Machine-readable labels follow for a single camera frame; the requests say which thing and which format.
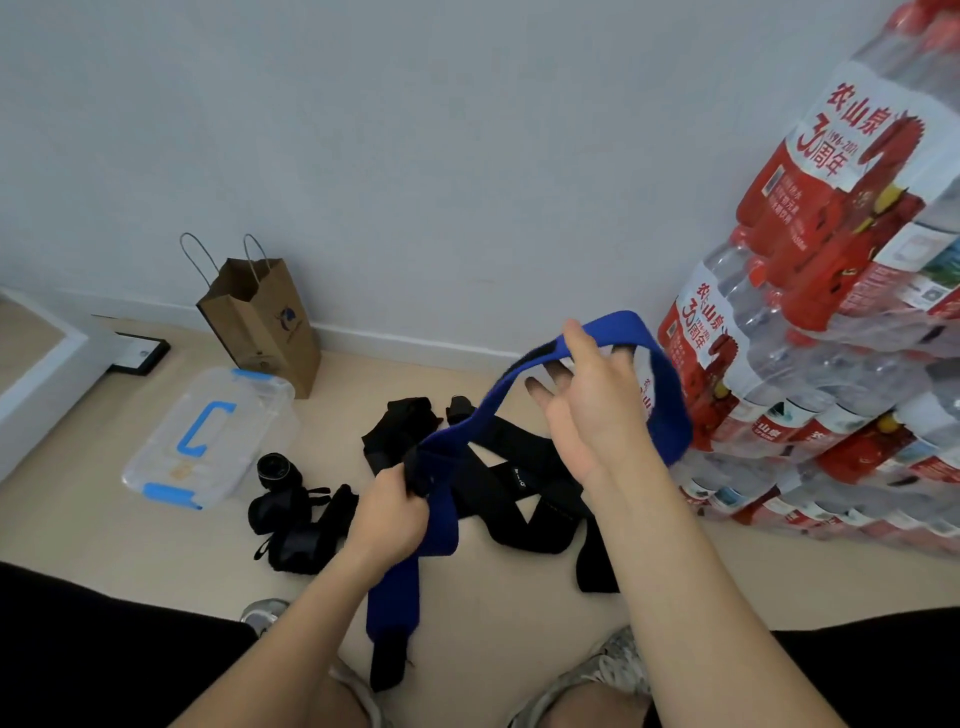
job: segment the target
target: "gray sneaker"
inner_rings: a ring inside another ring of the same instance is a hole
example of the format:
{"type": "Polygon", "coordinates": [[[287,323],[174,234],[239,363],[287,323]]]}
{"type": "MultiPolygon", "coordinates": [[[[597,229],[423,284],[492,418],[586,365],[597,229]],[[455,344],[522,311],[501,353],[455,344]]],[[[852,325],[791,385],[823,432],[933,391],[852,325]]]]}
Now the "gray sneaker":
{"type": "Polygon", "coordinates": [[[370,686],[339,657],[334,659],[333,665],[330,666],[330,677],[341,685],[345,685],[353,693],[360,707],[367,712],[370,728],[392,728],[393,723],[387,720],[380,706],[376,704],[370,686]]]}
{"type": "Polygon", "coordinates": [[[605,642],[596,645],[590,657],[554,680],[543,693],[527,701],[514,713],[508,728],[536,728],[564,692],[588,682],[602,683],[631,695],[650,693],[647,670],[636,650],[630,625],[621,627],[605,642]]]}
{"type": "Polygon", "coordinates": [[[260,599],[243,611],[240,621],[252,627],[259,639],[280,619],[280,615],[286,612],[289,606],[290,602],[283,599],[260,599]]]}

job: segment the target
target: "white wall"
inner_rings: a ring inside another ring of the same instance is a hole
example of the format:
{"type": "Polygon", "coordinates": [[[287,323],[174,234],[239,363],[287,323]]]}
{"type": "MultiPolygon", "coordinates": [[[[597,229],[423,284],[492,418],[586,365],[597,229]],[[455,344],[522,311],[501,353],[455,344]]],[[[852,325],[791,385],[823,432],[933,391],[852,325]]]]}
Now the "white wall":
{"type": "Polygon", "coordinates": [[[522,352],[567,315],[655,325],[895,5],[11,0],[0,282],[189,318],[179,233],[222,258],[250,231],[347,333],[522,352]]]}

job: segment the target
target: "blue belt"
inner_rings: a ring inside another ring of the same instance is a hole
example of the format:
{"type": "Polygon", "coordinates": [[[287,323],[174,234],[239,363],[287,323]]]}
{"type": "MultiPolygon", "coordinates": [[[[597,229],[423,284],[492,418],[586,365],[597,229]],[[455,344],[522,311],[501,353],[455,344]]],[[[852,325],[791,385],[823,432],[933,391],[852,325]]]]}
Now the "blue belt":
{"type": "MultiPolygon", "coordinates": [[[[668,466],[679,460],[691,439],[680,379],[657,341],[633,311],[617,311],[584,326],[599,347],[628,345],[650,351],[654,375],[654,410],[647,421],[657,452],[668,466]]],[[[562,336],[521,357],[495,383],[467,419],[428,435],[404,457],[407,488],[427,498],[430,518],[417,552],[387,571],[370,591],[367,634],[373,641],[371,686],[392,688],[403,679],[407,641],[420,624],[421,556],[448,556],[457,548],[457,511],[450,482],[461,465],[468,443],[489,424],[520,373],[570,356],[562,336]]]]}

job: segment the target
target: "baseboard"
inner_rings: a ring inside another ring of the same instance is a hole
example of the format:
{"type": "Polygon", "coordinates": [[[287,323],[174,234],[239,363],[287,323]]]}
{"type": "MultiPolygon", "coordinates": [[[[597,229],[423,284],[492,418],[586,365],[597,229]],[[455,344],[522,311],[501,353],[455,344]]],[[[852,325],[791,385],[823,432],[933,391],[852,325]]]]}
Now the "baseboard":
{"type": "MultiPolygon", "coordinates": [[[[194,306],[115,299],[79,291],[59,291],[59,294],[66,303],[95,316],[210,331],[206,320],[194,306]]],[[[324,349],[331,352],[355,353],[429,367],[497,374],[520,357],[520,354],[513,352],[497,352],[443,341],[361,331],[332,324],[310,324],[320,333],[324,349]]]]}

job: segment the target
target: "clear plastic container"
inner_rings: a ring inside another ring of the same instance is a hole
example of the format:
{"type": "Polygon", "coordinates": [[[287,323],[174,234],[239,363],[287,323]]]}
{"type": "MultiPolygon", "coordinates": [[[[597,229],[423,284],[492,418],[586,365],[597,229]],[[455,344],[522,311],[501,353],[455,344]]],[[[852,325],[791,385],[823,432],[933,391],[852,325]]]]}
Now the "clear plastic container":
{"type": "Polygon", "coordinates": [[[194,379],[123,472],[131,490],[201,510],[234,491],[265,452],[284,450],[300,423],[286,379],[217,367],[194,379]]]}

